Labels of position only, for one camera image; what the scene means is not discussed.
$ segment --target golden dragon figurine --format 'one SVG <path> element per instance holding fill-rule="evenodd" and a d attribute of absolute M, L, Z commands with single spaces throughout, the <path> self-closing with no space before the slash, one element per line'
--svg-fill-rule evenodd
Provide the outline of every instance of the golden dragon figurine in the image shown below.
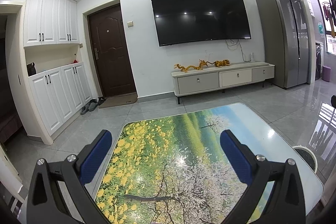
<path fill-rule="evenodd" d="M 194 69 L 203 69 L 203 68 L 202 68 L 203 66 L 208 66 L 208 64 L 207 64 L 207 62 L 205 62 L 204 60 L 200 60 L 200 61 L 199 61 L 199 66 L 198 66 L 198 67 L 195 67 L 195 66 L 193 66 L 193 65 L 190 65 L 190 66 L 188 66 L 188 67 L 186 68 L 186 67 L 180 66 L 180 64 L 175 64 L 175 65 L 174 65 L 174 69 L 179 68 L 179 69 L 181 69 L 181 71 L 187 72 L 190 68 L 194 68 Z"/>
<path fill-rule="evenodd" d="M 215 61 L 213 63 L 207 61 L 207 63 L 209 63 L 211 65 L 215 64 L 215 66 L 218 67 L 218 68 L 230 65 L 230 61 L 227 60 L 227 59 L 224 59 L 223 61 Z"/>

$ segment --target brown front door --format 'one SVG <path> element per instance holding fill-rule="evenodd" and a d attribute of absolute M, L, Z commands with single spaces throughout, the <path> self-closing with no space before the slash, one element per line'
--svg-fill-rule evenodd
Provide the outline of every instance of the brown front door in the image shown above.
<path fill-rule="evenodd" d="M 111 97 L 136 92 L 120 4 L 89 15 L 88 22 L 103 95 Z"/>

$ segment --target blue gripper pad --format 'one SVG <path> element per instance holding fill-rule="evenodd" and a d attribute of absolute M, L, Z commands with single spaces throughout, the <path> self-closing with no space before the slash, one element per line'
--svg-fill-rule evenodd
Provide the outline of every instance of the blue gripper pad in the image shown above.
<path fill-rule="evenodd" d="M 101 139 L 97 142 L 95 147 L 91 150 L 91 153 L 85 158 L 81 165 L 81 172 L 79 181 L 82 185 L 89 183 L 93 180 L 93 177 L 97 173 L 103 159 L 108 153 L 112 145 L 112 134 L 110 131 L 104 133 Z"/>
<path fill-rule="evenodd" d="M 239 180 L 250 185 L 253 181 L 252 167 L 226 131 L 220 135 L 220 145 Z"/>

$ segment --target black bag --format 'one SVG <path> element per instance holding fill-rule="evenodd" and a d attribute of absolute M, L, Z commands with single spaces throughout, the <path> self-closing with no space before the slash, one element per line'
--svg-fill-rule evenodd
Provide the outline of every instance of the black bag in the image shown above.
<path fill-rule="evenodd" d="M 31 62 L 27 65 L 28 76 L 32 76 L 36 74 L 35 63 Z"/>

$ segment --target wall-mounted tv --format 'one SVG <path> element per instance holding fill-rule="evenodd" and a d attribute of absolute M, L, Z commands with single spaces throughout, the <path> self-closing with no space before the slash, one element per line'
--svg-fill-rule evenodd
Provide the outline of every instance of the wall-mounted tv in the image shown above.
<path fill-rule="evenodd" d="M 152 0 L 160 46 L 250 39 L 243 0 Z"/>

